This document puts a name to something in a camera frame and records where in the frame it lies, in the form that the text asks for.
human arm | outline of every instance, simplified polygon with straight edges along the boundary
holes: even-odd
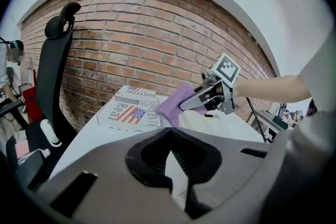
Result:
[[[278,103],[296,103],[311,95],[299,76],[272,79],[237,79],[235,97],[249,97]]]
[[[17,100],[15,95],[12,93],[12,90],[10,89],[9,85],[4,85],[3,89],[6,97],[9,98],[12,102],[15,102]]]

brick wall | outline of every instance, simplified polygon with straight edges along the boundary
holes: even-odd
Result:
[[[60,93],[60,105],[80,130],[124,84],[171,95],[183,82],[195,87],[200,73],[226,52],[242,67],[241,78],[271,78],[274,71],[253,37],[210,0],[49,0],[24,22],[27,68],[37,69],[44,28],[69,2],[82,6]],[[248,120],[244,98],[237,114]],[[257,109],[269,102],[252,100]]]

white shirt sleeve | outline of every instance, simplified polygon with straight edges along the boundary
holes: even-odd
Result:
[[[336,110],[336,31],[329,33],[322,47],[300,73],[318,111]]]
[[[7,66],[7,44],[0,44],[0,88],[9,85],[9,78],[6,72]]]

chair headrest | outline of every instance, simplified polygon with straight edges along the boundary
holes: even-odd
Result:
[[[73,28],[75,22],[75,13],[80,10],[80,5],[76,2],[69,3],[63,7],[60,14],[49,20],[45,28],[47,38],[57,38],[63,33],[63,28],[66,23],[69,23],[68,30]]]

person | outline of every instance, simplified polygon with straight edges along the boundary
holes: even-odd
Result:
[[[291,112],[288,116],[288,125],[291,127],[295,127],[295,125],[298,123],[298,113]]]
[[[296,103],[311,97],[300,76],[272,79],[237,79],[234,97],[249,97],[277,103]]]
[[[17,99],[12,93],[9,86],[9,78],[6,72],[7,56],[10,61],[20,63],[20,58],[23,55],[23,43],[20,40],[5,41],[0,37],[0,88],[3,88],[5,95],[12,102]]]

